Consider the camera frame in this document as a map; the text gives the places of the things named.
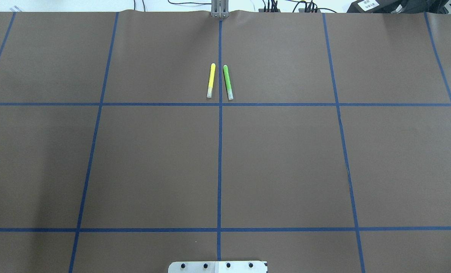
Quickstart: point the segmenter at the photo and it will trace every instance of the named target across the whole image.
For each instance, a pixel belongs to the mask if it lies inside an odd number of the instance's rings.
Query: white label
[[[358,3],[359,7],[361,7],[364,11],[368,11],[373,9],[374,7],[379,6],[376,0],[364,0]]]

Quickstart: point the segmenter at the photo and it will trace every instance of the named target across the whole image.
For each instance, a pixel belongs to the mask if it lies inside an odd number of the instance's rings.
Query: table surface
[[[135,0],[136,9],[142,11],[142,0]],[[190,2],[210,2],[205,1],[190,1]],[[318,7],[330,8],[334,11],[344,13],[347,12],[348,7],[352,0],[316,0],[315,3]],[[210,11],[210,5],[171,5],[167,0],[144,0],[147,11],[157,12],[185,12],[185,11]],[[243,10],[257,12],[258,9],[263,8],[264,4],[262,0],[229,0],[230,11]],[[279,8],[282,12],[291,12],[296,3],[289,2],[287,0],[279,0]],[[117,12],[128,9],[134,9],[134,1],[132,0],[59,0],[59,1],[47,1],[47,0],[0,0],[0,12],[16,11],[18,7],[21,11],[26,12]]]
[[[451,272],[447,28],[0,13],[0,271]]]

